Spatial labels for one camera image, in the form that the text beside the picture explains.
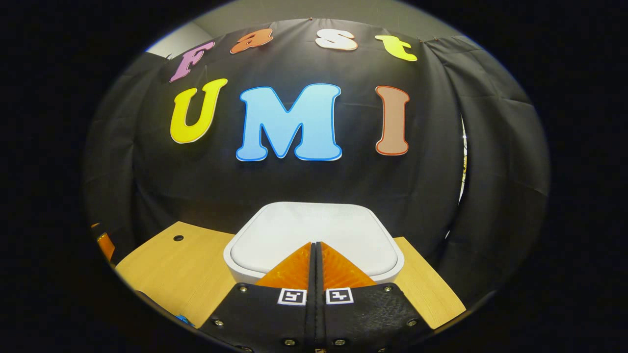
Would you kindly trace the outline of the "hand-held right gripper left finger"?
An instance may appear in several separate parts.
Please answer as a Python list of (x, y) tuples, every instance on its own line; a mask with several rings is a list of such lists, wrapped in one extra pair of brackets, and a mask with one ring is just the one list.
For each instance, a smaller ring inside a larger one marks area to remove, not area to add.
[(249, 353), (304, 353), (316, 304), (317, 245), (307, 242), (255, 283), (234, 285), (200, 330)]

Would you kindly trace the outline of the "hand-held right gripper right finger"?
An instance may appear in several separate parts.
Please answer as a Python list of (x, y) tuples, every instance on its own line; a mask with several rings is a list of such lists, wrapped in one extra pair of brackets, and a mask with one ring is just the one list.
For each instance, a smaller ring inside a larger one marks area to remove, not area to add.
[(375, 284), (346, 257), (316, 244), (316, 350), (403, 353), (431, 333), (393, 283)]

